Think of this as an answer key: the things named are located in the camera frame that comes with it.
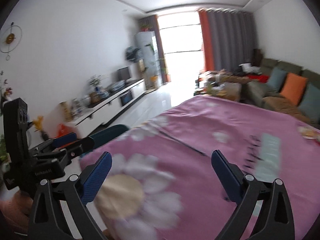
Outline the pink sleeve left forearm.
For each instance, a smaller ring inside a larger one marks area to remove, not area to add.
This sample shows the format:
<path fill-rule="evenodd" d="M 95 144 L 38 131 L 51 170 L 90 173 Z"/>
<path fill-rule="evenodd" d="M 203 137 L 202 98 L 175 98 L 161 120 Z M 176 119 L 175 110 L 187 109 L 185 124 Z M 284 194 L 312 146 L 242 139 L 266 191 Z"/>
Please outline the pink sleeve left forearm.
<path fill-rule="evenodd" d="M 33 200 L 18 190 L 9 200 L 1 200 L 1 211 L 9 226 L 17 233 L 27 234 Z"/>

